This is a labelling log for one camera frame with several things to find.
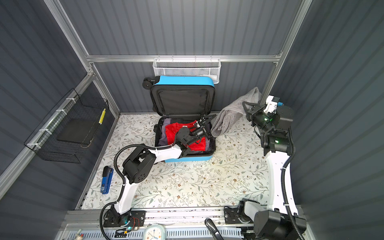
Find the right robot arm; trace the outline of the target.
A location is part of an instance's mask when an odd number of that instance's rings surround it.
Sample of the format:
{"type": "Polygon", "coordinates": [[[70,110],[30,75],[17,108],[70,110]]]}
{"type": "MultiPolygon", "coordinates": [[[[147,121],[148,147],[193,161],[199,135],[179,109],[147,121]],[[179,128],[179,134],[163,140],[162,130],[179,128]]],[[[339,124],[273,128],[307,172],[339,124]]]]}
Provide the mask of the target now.
{"type": "Polygon", "coordinates": [[[294,111],[277,105],[267,111],[266,105],[243,102],[247,120],[261,140],[270,174],[270,199],[266,206],[243,199],[238,214],[242,221],[254,223],[256,237],[268,240],[302,240],[307,228],[296,207],[292,182],[291,161],[296,147],[291,124],[294,111]]]}

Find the grey towel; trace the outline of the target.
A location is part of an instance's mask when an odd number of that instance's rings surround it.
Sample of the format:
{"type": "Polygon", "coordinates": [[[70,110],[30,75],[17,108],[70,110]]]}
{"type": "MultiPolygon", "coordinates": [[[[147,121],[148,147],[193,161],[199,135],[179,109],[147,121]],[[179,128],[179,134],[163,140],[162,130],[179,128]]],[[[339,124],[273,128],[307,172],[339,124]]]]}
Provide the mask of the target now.
{"type": "Polygon", "coordinates": [[[243,102],[257,103],[259,101],[259,94],[258,87],[255,87],[223,108],[212,125],[212,136],[217,138],[227,133],[242,116],[246,115],[243,102]]]}

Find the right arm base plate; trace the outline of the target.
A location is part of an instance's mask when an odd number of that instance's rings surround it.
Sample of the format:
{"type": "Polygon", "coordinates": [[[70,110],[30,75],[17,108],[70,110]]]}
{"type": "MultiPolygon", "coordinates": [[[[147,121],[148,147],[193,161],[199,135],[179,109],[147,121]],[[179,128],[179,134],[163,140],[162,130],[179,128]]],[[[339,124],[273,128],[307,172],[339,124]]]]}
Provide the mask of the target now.
{"type": "Polygon", "coordinates": [[[231,208],[228,206],[224,207],[224,218],[225,223],[230,224],[250,224],[253,221],[243,213],[239,211],[238,207],[231,208]]]}

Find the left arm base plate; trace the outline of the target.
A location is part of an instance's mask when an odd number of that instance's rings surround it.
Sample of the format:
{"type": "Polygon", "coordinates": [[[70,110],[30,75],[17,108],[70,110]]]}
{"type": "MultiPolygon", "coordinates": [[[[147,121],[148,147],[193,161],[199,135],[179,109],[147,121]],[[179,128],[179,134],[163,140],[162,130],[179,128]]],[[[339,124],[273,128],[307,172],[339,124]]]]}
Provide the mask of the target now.
{"type": "Polygon", "coordinates": [[[135,228],[142,227],[146,219],[146,211],[128,211],[119,214],[115,210],[107,210],[103,216],[105,228],[135,228]]]}

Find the blue hardshell suitcase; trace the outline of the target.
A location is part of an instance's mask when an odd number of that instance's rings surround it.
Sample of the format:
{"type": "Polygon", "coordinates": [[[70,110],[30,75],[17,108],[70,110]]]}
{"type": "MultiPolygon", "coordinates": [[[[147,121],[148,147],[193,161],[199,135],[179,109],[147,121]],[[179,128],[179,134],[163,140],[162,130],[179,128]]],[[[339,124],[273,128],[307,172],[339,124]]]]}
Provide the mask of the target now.
{"type": "MultiPolygon", "coordinates": [[[[161,116],[158,123],[154,126],[156,134],[155,147],[159,147],[164,119],[170,118],[171,124],[190,123],[199,120],[202,116],[212,115],[211,110],[216,90],[211,78],[157,76],[154,78],[144,78],[143,87],[150,92],[153,110],[161,116]]],[[[197,153],[193,158],[168,160],[165,162],[210,160],[216,150],[215,137],[214,142],[211,144],[210,141],[207,141],[207,145],[208,150],[206,152],[197,153]]]]}

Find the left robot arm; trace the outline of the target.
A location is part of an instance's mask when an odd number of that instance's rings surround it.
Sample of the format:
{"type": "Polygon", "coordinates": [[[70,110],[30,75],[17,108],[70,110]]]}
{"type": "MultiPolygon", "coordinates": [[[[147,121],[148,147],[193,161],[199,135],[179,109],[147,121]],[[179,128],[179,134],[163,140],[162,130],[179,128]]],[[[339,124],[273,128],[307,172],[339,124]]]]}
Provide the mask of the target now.
{"type": "Polygon", "coordinates": [[[122,179],[122,187],[117,200],[111,203],[110,211],[118,216],[131,211],[138,185],[149,176],[154,164],[193,158],[197,153],[206,152],[207,141],[211,144],[214,142],[210,126],[216,116],[202,116],[190,123],[167,125],[165,130],[169,144],[166,146],[150,147],[140,144],[120,149],[114,158],[114,169],[122,179]]]}

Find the red t-shirt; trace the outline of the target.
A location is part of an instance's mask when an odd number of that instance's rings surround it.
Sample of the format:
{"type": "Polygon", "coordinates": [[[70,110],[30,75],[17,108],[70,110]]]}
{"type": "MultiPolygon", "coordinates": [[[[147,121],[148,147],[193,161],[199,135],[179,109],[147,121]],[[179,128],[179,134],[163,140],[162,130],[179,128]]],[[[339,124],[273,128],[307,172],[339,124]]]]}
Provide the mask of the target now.
{"type": "MultiPolygon", "coordinates": [[[[194,131],[196,129],[194,126],[194,124],[196,122],[197,121],[195,120],[194,122],[191,122],[191,123],[185,123],[185,124],[173,123],[173,124],[167,125],[165,127],[165,133],[166,133],[168,144],[170,145],[170,144],[173,144],[175,142],[176,133],[182,127],[188,127],[190,132],[194,131]]],[[[189,148],[192,151],[206,151],[206,147],[207,147],[207,139],[205,137],[203,137],[197,143],[193,143],[193,144],[189,145],[189,148]]]]}

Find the purple trousers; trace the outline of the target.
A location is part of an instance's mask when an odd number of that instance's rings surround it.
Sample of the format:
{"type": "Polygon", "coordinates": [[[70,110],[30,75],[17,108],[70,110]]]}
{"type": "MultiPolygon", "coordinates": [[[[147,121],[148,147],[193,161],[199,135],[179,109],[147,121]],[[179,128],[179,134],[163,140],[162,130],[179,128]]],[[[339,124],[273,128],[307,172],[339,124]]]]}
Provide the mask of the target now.
{"type": "Polygon", "coordinates": [[[159,146],[167,146],[168,145],[168,139],[166,135],[166,126],[171,124],[171,119],[166,118],[164,119],[162,128],[161,128],[161,138],[159,139],[159,146]]]}

